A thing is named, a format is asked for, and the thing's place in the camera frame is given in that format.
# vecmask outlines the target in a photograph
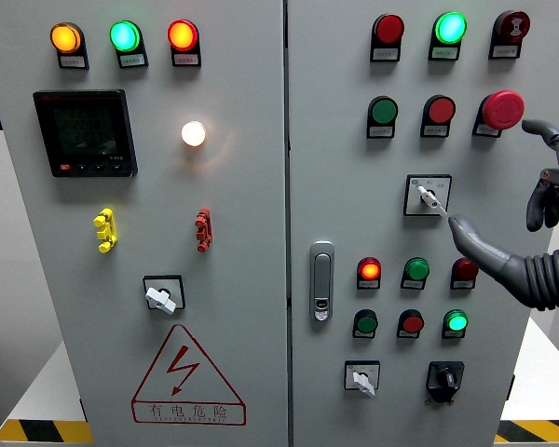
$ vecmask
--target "green push button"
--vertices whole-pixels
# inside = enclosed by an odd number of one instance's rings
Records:
[[[379,124],[387,124],[398,115],[398,106],[390,98],[381,98],[371,108],[373,120]]]
[[[445,314],[445,326],[450,331],[463,331],[468,326],[468,317],[463,310],[450,310]]]
[[[414,281],[422,281],[429,275],[429,263],[423,258],[414,258],[406,263],[405,274]]]
[[[373,317],[362,317],[358,320],[356,326],[362,333],[371,333],[379,326],[379,323]]]

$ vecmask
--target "red terminal connector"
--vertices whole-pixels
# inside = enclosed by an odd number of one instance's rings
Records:
[[[213,232],[211,231],[211,215],[207,208],[202,208],[195,220],[197,228],[197,251],[202,253],[207,251],[213,242]]]

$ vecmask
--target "robotic hand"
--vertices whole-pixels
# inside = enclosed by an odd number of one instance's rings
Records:
[[[524,120],[522,129],[540,135],[557,154],[559,131],[544,121]],[[544,169],[526,211],[526,226],[537,231],[559,222],[559,169]],[[520,303],[538,310],[559,307],[559,250],[552,255],[521,258],[484,241],[463,216],[449,218],[457,249],[505,287]]]

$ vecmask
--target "illuminated indicator light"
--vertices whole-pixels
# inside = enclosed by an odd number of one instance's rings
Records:
[[[168,28],[168,40],[178,51],[188,51],[197,44],[197,27],[189,20],[174,21]]]
[[[384,16],[376,25],[375,35],[384,44],[398,42],[403,36],[403,20],[399,16]]]
[[[468,317],[462,310],[452,310],[445,315],[445,325],[450,331],[463,331],[468,326]]]
[[[429,108],[429,118],[437,124],[446,123],[454,117],[456,105],[449,98],[440,98]]]
[[[118,51],[129,52],[139,46],[141,34],[134,23],[124,20],[112,25],[110,40]]]
[[[446,12],[437,19],[435,35],[443,44],[453,45],[466,33],[466,18],[459,12]]]
[[[183,141],[189,146],[200,146],[205,141],[205,126],[198,121],[189,121],[183,126]]]
[[[381,264],[375,258],[364,258],[358,263],[358,271],[361,277],[372,281],[381,276]]]
[[[81,33],[72,23],[58,23],[49,34],[52,45],[61,53],[74,53],[83,43]]]
[[[530,18],[523,11],[507,11],[495,21],[495,31],[508,44],[522,42],[530,30]]]
[[[414,281],[422,281],[429,275],[429,263],[422,258],[411,259],[404,268],[406,275]]]
[[[425,327],[425,322],[421,317],[410,317],[405,320],[402,326],[408,333],[417,333]]]
[[[520,122],[524,109],[524,100],[518,93],[501,90],[488,97],[484,103],[483,119],[490,128],[510,129]]]
[[[397,116],[398,108],[395,102],[390,100],[379,100],[373,105],[371,115],[379,124],[387,124]]]
[[[379,323],[373,317],[362,317],[356,324],[358,330],[362,333],[370,333],[376,330]]]
[[[478,265],[468,258],[461,258],[454,264],[454,273],[461,281],[473,281],[478,276]]]

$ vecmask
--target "electrical hazard triangle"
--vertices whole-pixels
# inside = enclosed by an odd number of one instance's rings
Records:
[[[197,339],[172,326],[132,398],[137,423],[245,426],[246,405]]]

